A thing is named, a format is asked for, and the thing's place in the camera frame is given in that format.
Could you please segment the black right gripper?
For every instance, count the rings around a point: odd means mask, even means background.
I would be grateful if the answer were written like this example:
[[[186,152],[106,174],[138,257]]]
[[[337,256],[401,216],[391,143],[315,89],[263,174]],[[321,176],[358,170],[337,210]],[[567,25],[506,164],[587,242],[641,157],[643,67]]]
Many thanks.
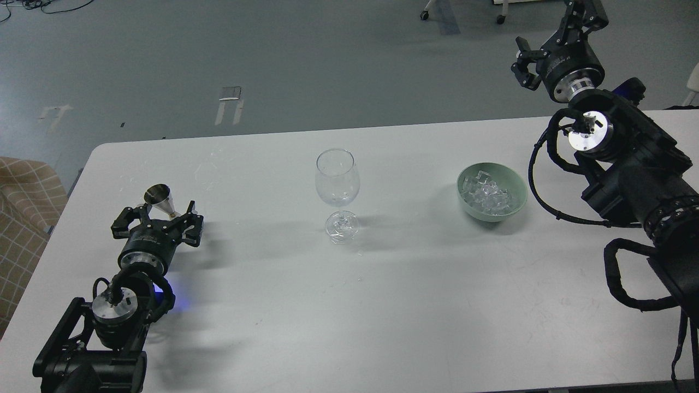
[[[564,1],[564,5],[556,37],[550,37],[538,50],[533,50],[526,38],[516,37],[518,54],[511,65],[521,87],[535,91],[543,82],[549,97],[559,104],[572,99],[575,80],[589,78],[592,87],[603,82],[605,71],[588,36],[609,25],[601,1]],[[536,64],[536,73],[530,71],[531,64]]]

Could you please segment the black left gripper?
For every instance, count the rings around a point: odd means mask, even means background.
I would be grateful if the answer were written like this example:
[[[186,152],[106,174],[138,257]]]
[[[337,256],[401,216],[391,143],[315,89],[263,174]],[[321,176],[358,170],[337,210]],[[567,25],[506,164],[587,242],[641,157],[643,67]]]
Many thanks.
[[[177,246],[184,243],[198,248],[202,241],[203,216],[191,200],[187,211],[173,221],[151,221],[150,205],[126,207],[111,226],[113,239],[127,239],[118,256],[118,266],[147,264],[165,276]]]

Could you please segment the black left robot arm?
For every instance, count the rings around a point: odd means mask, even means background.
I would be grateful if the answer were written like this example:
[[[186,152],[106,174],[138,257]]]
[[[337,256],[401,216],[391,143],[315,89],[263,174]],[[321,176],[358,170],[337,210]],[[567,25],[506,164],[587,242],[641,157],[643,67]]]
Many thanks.
[[[173,309],[167,272],[177,247],[202,241],[203,216],[153,219],[154,203],[122,210],[111,226],[126,244],[112,279],[94,281],[92,301],[75,297],[33,363],[42,392],[141,392],[149,328]]]

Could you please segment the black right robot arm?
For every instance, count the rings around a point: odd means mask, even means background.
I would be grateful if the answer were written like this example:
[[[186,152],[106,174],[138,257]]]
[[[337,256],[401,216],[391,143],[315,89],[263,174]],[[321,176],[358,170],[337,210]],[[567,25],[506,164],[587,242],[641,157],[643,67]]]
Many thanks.
[[[680,309],[677,346],[671,366],[691,340],[692,370],[697,371],[697,191],[684,181],[691,159],[638,105],[645,86],[629,78],[612,91],[602,90],[605,71],[588,42],[592,32],[608,25],[599,1],[567,1],[556,32],[538,48],[516,39],[518,54],[510,69],[529,90],[544,85],[557,110],[532,150],[528,184],[539,205],[559,221],[603,227],[640,228],[647,246],[614,239],[605,246],[603,261],[610,294],[626,307],[641,312]],[[538,153],[565,172],[584,176],[588,186],[582,200],[601,217],[590,221],[551,207],[534,181]],[[639,300],[622,284],[617,252],[646,257],[669,296]]]

